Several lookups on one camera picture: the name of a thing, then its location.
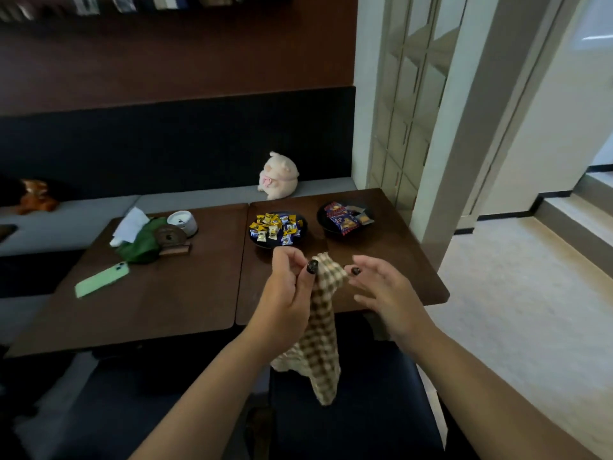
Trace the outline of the person's right hand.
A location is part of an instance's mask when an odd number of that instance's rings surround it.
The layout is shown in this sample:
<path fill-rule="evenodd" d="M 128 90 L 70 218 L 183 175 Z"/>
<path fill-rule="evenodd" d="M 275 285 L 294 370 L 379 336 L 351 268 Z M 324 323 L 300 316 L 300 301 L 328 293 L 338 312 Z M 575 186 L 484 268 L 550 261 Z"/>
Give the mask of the person's right hand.
<path fill-rule="evenodd" d="M 390 264 L 390 273 L 361 272 L 354 263 L 344 268 L 349 284 L 360 293 L 354 300 L 376 312 L 393 340 L 412 357 L 418 357 L 437 328 L 408 278 Z"/>

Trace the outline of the person's left hand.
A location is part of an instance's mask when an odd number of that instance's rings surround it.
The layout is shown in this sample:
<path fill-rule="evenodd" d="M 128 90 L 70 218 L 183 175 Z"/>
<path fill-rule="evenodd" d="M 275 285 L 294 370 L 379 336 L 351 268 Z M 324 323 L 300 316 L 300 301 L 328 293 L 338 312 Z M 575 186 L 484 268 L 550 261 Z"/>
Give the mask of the person's left hand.
<path fill-rule="evenodd" d="M 247 329 L 274 356 L 297 343 L 308 324 L 311 301 L 296 302 L 296 280 L 307 262 L 297 248 L 273 250 L 272 272 Z"/>

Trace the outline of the beige checked cloth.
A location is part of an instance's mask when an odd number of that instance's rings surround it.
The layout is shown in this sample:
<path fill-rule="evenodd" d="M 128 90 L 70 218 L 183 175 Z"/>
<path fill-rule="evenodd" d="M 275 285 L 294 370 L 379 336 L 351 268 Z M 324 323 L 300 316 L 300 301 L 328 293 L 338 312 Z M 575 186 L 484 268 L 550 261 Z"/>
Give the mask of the beige checked cloth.
<path fill-rule="evenodd" d="M 308 378 L 318 402 L 326 407 L 335 400 L 341 375 L 332 302 L 348 274 L 327 252 L 312 259 L 318 262 L 318 270 L 307 327 L 298 342 L 275 358 L 271 367 L 278 372 L 295 371 Z"/>

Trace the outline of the person's right forearm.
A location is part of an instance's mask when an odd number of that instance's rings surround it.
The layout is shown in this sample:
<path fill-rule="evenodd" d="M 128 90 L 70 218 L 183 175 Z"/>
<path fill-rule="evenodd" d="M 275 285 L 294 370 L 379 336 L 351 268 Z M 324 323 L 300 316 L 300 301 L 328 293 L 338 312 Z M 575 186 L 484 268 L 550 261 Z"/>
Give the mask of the person's right forearm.
<path fill-rule="evenodd" d="M 481 460 L 600 460 L 434 324 L 391 334 L 431 380 Z"/>

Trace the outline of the person's left forearm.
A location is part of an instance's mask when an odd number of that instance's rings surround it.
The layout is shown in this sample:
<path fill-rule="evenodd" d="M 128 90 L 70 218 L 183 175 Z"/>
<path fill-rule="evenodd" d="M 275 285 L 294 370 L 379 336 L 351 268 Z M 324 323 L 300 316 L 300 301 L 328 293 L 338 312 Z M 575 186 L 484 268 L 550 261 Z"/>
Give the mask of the person's left forearm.
<path fill-rule="evenodd" d="M 221 460 L 264 366 L 297 335 L 248 326 L 227 344 L 128 460 Z"/>

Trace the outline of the red and blue snack packet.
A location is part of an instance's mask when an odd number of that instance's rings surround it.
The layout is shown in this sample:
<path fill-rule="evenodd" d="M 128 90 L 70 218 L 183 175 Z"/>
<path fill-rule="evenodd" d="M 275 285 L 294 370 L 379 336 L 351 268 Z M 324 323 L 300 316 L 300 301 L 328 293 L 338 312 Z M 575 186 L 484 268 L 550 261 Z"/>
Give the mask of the red and blue snack packet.
<path fill-rule="evenodd" d="M 357 218 L 341 203 L 331 202 L 325 206 L 324 212 L 329 219 L 338 228 L 341 235 L 345 236 L 349 232 L 355 231 L 360 227 Z"/>

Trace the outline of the pink plush pig toy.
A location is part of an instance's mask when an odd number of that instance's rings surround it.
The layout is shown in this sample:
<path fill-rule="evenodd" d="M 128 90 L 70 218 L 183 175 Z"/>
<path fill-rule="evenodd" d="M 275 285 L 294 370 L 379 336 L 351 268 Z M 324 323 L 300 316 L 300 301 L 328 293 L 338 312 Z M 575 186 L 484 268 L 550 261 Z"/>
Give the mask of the pink plush pig toy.
<path fill-rule="evenodd" d="M 290 158 L 271 151 L 259 174 L 257 190 L 266 193 L 267 200 L 284 199 L 295 192 L 299 175 L 297 166 Z"/>

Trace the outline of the grey bench seat cushion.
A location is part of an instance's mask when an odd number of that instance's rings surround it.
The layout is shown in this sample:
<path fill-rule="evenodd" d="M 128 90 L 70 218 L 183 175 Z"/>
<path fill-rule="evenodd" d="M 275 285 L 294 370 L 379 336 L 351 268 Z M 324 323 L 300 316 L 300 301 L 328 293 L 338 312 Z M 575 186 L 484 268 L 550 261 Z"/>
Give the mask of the grey bench seat cushion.
<path fill-rule="evenodd" d="M 356 190 L 352 178 L 330 178 L 299 182 L 293 197 L 339 193 Z M 256 186 L 186 191 L 178 193 L 148 194 L 140 196 L 134 206 L 146 214 L 173 213 L 180 210 L 252 203 L 267 200 L 267 195 Z"/>
<path fill-rule="evenodd" d="M 123 217 L 139 195 L 61 203 L 55 211 L 17 215 L 0 208 L 0 224 L 17 230 L 0 242 L 0 257 L 85 249 L 114 218 Z"/>

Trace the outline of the white round ashtray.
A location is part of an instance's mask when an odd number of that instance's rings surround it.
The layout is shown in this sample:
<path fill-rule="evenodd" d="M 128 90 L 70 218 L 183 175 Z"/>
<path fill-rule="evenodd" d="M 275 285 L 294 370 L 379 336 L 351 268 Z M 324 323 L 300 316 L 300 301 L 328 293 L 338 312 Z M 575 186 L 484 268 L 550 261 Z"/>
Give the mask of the white round ashtray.
<path fill-rule="evenodd" d="M 180 210 L 167 217 L 167 223 L 182 230 L 188 239 L 195 236 L 198 232 L 198 225 L 194 215 L 187 210 Z"/>

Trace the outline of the round brown disc sign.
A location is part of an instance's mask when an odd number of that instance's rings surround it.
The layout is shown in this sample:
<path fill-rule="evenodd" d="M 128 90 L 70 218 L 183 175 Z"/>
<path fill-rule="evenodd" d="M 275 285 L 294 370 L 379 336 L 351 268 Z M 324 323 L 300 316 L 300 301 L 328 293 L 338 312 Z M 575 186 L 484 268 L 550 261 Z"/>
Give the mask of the round brown disc sign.
<path fill-rule="evenodd" d="M 187 234 L 173 224 L 161 224 L 153 231 L 157 245 L 164 248 L 182 247 L 188 241 Z"/>

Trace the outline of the dark blue chair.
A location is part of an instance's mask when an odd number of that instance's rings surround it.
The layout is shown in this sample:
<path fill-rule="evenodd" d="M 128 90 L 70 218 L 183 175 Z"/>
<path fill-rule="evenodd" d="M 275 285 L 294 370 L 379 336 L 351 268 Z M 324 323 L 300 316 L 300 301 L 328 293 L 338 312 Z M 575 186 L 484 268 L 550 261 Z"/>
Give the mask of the dark blue chair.
<path fill-rule="evenodd" d="M 336 315 L 341 376 L 321 405 L 310 380 L 270 372 L 274 460 L 443 460 L 443 441 L 415 363 L 375 340 L 364 314 Z"/>
<path fill-rule="evenodd" d="M 144 347 L 103 359 L 50 460 L 127 460 L 222 348 Z"/>

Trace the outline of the green fabric tissue holder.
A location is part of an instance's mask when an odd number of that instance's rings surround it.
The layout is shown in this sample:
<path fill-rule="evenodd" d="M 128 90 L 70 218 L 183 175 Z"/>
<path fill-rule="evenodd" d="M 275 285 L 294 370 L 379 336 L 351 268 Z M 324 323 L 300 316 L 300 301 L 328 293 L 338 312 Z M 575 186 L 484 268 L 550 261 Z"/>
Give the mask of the green fabric tissue holder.
<path fill-rule="evenodd" d="M 155 231 L 167 223 L 167 218 L 157 217 L 149 220 L 136 235 L 134 242 L 123 242 L 115 248 L 115 253 L 130 264 L 149 264 L 159 257 L 159 246 Z"/>

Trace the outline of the white tissue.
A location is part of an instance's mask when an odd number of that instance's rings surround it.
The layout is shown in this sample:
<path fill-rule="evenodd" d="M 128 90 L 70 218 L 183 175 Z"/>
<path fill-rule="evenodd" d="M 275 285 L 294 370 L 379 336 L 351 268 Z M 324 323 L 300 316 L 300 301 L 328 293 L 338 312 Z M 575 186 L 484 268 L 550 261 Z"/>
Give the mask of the white tissue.
<path fill-rule="evenodd" d="M 131 208 L 114 231 L 110 246 L 117 248 L 124 243 L 134 243 L 138 234 L 150 221 L 140 208 Z"/>

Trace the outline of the dark bench backrest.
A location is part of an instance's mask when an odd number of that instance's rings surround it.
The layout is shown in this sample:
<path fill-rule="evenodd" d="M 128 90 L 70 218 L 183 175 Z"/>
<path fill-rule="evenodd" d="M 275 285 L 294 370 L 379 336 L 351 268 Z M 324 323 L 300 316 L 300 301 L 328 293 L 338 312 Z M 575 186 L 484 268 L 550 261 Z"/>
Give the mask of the dark bench backrest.
<path fill-rule="evenodd" d="M 0 118 L 0 207 L 22 179 L 61 202 L 256 185 L 274 151 L 299 181 L 351 176 L 356 88 Z"/>

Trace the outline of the green smartphone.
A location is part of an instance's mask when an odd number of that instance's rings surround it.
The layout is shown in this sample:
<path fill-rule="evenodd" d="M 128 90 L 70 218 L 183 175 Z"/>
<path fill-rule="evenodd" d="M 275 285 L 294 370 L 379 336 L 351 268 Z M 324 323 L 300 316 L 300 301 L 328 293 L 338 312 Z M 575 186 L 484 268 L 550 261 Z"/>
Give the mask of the green smartphone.
<path fill-rule="evenodd" d="M 126 277 L 129 272 L 130 270 L 127 262 L 115 264 L 110 268 L 77 283 L 74 287 L 75 297 L 80 299 L 97 291 L 98 289 L 116 283 L 121 278 Z"/>

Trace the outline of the orange plush toy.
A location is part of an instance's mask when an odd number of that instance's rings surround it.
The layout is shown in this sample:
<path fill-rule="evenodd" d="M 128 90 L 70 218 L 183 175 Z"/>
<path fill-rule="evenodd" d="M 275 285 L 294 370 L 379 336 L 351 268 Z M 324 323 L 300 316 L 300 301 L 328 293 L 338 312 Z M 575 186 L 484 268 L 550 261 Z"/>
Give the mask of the orange plush toy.
<path fill-rule="evenodd" d="M 21 179 L 25 193 L 21 196 L 17 215 L 27 215 L 35 211 L 51 212 L 58 208 L 59 202 L 50 196 L 48 184 L 42 180 Z"/>

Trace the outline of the row of books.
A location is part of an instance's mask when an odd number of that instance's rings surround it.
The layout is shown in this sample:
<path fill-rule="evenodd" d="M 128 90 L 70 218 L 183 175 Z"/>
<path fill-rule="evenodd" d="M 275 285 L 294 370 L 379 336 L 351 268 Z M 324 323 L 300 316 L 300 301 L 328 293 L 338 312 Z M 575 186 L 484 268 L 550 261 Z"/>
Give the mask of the row of books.
<path fill-rule="evenodd" d="M 195 11 L 242 5 L 278 5 L 293 0 L 0 0 L 0 22 L 27 22 L 110 14 Z"/>

